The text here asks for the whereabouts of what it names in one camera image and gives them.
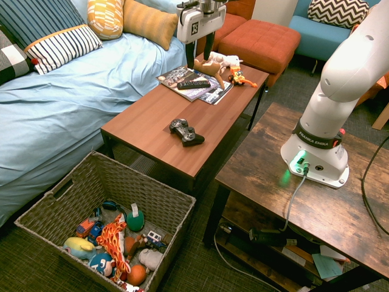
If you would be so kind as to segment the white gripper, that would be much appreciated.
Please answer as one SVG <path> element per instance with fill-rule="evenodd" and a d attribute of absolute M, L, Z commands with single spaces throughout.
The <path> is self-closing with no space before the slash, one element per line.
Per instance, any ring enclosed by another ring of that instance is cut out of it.
<path fill-rule="evenodd" d="M 185 45 L 187 66 L 194 68 L 195 41 L 206 36 L 204 46 L 204 60 L 207 61 L 213 49 L 215 31 L 224 24 L 227 7 L 215 5 L 206 11 L 204 5 L 177 5 L 176 13 L 179 17 L 177 38 Z"/>

